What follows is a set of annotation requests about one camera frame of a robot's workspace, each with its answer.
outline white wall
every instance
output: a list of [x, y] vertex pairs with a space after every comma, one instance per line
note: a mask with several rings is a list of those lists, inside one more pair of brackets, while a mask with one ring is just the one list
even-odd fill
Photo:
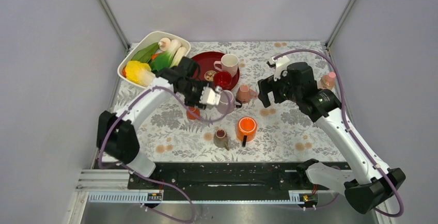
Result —
[[321, 40], [348, 0], [107, 0], [130, 42], [153, 30], [189, 41]]
[[437, 45], [438, 0], [358, 0], [332, 47], [357, 129], [406, 174], [397, 223], [436, 223]]
[[0, 223], [61, 223], [124, 51], [97, 0], [0, 10]]

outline red tray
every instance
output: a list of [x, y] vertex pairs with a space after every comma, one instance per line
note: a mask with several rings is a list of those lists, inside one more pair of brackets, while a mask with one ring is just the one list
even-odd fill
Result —
[[[197, 62], [201, 67], [201, 73], [199, 75], [200, 80], [213, 82], [213, 76], [218, 72], [218, 70], [214, 68], [213, 63], [218, 60], [220, 61], [222, 56], [224, 56], [224, 53], [210, 51], [210, 52], [200, 53], [192, 57], [192, 60]], [[198, 70], [196, 70], [193, 78], [195, 78], [197, 75], [198, 75]], [[234, 87], [236, 87], [239, 78], [240, 78], [240, 70], [237, 69], [237, 73], [234, 75], [234, 77], [231, 80], [231, 89], [234, 89]]]

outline small cup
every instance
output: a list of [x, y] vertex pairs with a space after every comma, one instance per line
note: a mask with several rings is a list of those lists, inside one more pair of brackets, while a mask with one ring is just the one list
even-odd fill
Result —
[[236, 98], [242, 102], [242, 104], [249, 103], [252, 98], [257, 97], [257, 92], [250, 89], [248, 85], [241, 85], [237, 91]]
[[[200, 111], [199, 111], [198, 108], [195, 108], [195, 107], [189, 107], [189, 110], [190, 110], [191, 112], [195, 113], [197, 116], [199, 116], [199, 117], [201, 116]], [[190, 120], [197, 120], [197, 119], [199, 119], [199, 118], [195, 117], [192, 113], [190, 113], [190, 111], [186, 111], [186, 114], [187, 114], [187, 118], [188, 118], [188, 119], [190, 119]]]
[[213, 65], [216, 70], [229, 72], [231, 77], [234, 77], [234, 75], [237, 73], [237, 69], [239, 68], [238, 64], [239, 59], [236, 55], [226, 54], [222, 56], [220, 61], [215, 61]]
[[231, 90], [231, 80], [229, 72], [218, 72], [213, 77], [213, 85], [220, 86], [223, 90]]
[[252, 117], [242, 117], [237, 122], [236, 135], [237, 139], [242, 141], [242, 146], [253, 140], [257, 132], [257, 122]]
[[218, 148], [225, 148], [228, 151], [230, 150], [230, 147], [228, 145], [228, 136], [225, 130], [216, 130], [216, 132], [214, 133], [213, 143]]
[[[230, 108], [229, 111], [228, 110], [228, 98], [230, 99]], [[239, 100], [236, 100], [234, 98], [234, 95], [232, 94], [231, 91], [225, 90], [221, 92], [221, 98], [219, 99], [219, 105], [216, 107], [217, 111], [219, 111], [219, 113], [221, 114], [230, 114], [231, 112], [233, 112], [233, 110], [235, 108], [240, 108], [242, 107], [242, 103]]]

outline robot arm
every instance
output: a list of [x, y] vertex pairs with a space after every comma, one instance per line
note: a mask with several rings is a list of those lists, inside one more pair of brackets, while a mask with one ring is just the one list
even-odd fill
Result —
[[97, 147], [102, 147], [110, 127], [126, 113], [110, 134], [105, 152], [141, 175], [149, 177], [155, 169], [155, 163], [140, 151], [136, 134], [146, 118], [170, 98], [173, 91], [184, 95], [184, 103], [187, 106], [205, 109], [207, 105], [219, 104], [219, 89], [212, 89], [208, 81], [191, 78], [197, 68], [196, 62], [183, 57], [177, 67], [165, 68], [156, 74], [156, 78], [140, 94], [147, 94], [147, 98], [136, 98], [115, 113], [104, 111], [99, 116]]
[[[277, 61], [271, 59], [268, 65], [275, 67], [276, 71], [258, 82], [259, 99], [264, 107], [271, 105], [269, 92], [273, 92], [275, 103], [285, 100], [295, 102], [302, 113], [327, 133], [352, 169], [352, 172], [342, 172], [311, 159], [299, 166], [302, 183], [323, 185], [345, 195], [350, 205], [362, 214], [391, 197], [394, 192], [378, 168], [390, 178], [396, 189], [405, 180], [404, 173], [400, 168], [390, 169], [354, 130], [365, 151], [377, 162], [374, 166], [346, 129], [340, 101], [330, 90], [317, 88], [312, 68], [305, 62], [291, 63], [286, 56]], [[350, 129], [354, 129], [348, 117], [346, 121]]]

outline table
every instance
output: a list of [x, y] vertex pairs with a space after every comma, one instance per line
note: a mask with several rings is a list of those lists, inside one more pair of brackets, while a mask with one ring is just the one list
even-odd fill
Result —
[[[274, 73], [266, 64], [273, 55], [295, 49], [323, 52], [318, 41], [304, 42], [192, 42], [189, 57], [206, 51], [232, 53], [239, 57], [240, 73], [237, 87], [248, 84], [258, 91], [257, 81]], [[324, 59], [311, 53], [289, 55], [293, 61], [305, 61], [314, 71], [315, 79], [329, 72]], [[114, 100], [113, 110], [128, 104], [142, 92], [125, 81]], [[176, 99], [161, 104], [137, 131], [140, 150], [156, 162], [296, 162], [315, 158], [320, 161], [345, 161], [327, 135], [302, 114], [296, 104], [285, 101], [264, 108], [258, 99], [244, 104], [220, 122], [208, 124], [188, 120], [185, 109]], [[201, 110], [204, 118], [217, 118], [215, 108]], [[242, 147], [236, 139], [236, 123], [244, 116], [256, 119], [257, 135]], [[227, 131], [230, 151], [213, 144], [215, 130]], [[103, 161], [114, 161], [105, 155]]]

